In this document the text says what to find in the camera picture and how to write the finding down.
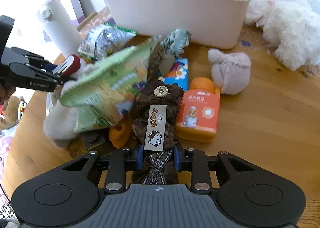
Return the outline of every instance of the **red label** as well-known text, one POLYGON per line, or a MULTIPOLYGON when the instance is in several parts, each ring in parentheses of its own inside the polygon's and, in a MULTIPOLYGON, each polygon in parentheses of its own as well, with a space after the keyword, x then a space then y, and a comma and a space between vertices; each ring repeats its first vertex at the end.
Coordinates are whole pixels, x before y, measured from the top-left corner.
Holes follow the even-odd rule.
POLYGON ((219 107, 219 94, 189 90, 182 98, 176 125, 216 133, 219 107))

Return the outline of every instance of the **brown plush toy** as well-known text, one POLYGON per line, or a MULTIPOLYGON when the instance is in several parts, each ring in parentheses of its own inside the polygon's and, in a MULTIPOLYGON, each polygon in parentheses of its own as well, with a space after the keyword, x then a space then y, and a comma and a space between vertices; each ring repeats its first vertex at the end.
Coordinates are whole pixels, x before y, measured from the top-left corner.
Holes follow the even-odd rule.
POLYGON ((2 107, 4 119, 0 117, 1 131, 5 129, 9 129, 19 122, 18 109, 19 109, 20 101, 21 101, 20 98, 16 96, 11 96, 8 101, 7 107, 6 108, 4 106, 2 107))

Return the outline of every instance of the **wooden button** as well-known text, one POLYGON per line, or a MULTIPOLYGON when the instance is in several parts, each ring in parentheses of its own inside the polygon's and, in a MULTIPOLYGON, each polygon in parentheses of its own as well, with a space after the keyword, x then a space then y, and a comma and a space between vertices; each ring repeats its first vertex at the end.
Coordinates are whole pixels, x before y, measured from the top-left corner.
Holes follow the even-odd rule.
POLYGON ((154 92, 156 97, 164 97, 168 93, 168 89, 165 86, 158 86, 154 92))

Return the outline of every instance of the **power outlet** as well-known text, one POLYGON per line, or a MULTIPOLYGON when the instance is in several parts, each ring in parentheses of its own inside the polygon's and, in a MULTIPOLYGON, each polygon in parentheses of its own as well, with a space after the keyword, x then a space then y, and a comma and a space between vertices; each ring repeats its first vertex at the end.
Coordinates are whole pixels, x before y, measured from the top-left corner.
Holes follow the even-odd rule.
POLYGON ((320 0, 307 0, 312 10, 320 15, 320 0))

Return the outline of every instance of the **pink plush toy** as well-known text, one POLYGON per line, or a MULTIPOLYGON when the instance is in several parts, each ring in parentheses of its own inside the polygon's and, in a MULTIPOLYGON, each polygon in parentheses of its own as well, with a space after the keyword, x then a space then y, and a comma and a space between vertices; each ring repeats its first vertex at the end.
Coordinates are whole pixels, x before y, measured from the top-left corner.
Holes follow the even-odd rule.
POLYGON ((222 94, 235 95, 249 84, 251 61, 244 52, 223 53, 210 49, 208 58, 212 65, 211 76, 222 94))

